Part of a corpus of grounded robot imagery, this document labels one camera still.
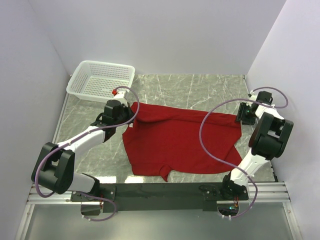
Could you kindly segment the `white plastic basket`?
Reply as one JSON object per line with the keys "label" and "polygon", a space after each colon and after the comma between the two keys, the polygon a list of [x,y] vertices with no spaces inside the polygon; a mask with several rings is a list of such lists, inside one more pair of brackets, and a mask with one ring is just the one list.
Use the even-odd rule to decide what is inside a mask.
{"label": "white plastic basket", "polygon": [[84,60],[74,70],[66,92],[80,100],[105,103],[119,86],[131,87],[135,68],[131,65]]}

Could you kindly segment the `red t shirt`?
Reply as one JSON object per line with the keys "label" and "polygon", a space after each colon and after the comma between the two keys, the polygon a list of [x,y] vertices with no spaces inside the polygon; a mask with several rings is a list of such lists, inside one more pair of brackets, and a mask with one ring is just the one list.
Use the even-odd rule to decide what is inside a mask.
{"label": "red t shirt", "polygon": [[137,117],[122,135],[134,175],[168,179],[171,171],[191,174],[219,174],[233,167],[209,153],[238,165],[242,158],[235,144],[242,136],[241,125],[232,114],[212,113],[201,126],[205,111],[134,102]]}

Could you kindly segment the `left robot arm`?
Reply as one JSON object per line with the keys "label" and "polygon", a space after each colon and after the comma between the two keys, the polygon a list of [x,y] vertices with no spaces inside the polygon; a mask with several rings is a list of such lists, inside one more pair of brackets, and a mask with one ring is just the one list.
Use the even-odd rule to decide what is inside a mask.
{"label": "left robot arm", "polygon": [[31,174],[38,195],[42,198],[51,196],[41,192],[40,187],[44,187],[53,194],[82,192],[88,201],[96,200],[100,195],[99,180],[85,173],[76,173],[75,162],[84,153],[108,141],[118,127],[132,123],[134,117],[125,99],[108,100],[104,111],[86,130],[58,144],[44,144]]}

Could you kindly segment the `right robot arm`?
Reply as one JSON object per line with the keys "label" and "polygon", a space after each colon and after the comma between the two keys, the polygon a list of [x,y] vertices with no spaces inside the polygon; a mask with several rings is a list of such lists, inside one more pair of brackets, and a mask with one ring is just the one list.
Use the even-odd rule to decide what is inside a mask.
{"label": "right robot arm", "polygon": [[272,93],[254,91],[249,93],[254,103],[240,104],[236,121],[246,125],[257,125],[248,142],[249,151],[238,167],[222,180],[219,193],[226,200],[243,199],[247,195],[249,178],[267,162],[279,158],[288,143],[294,123],[282,117],[272,105]]}

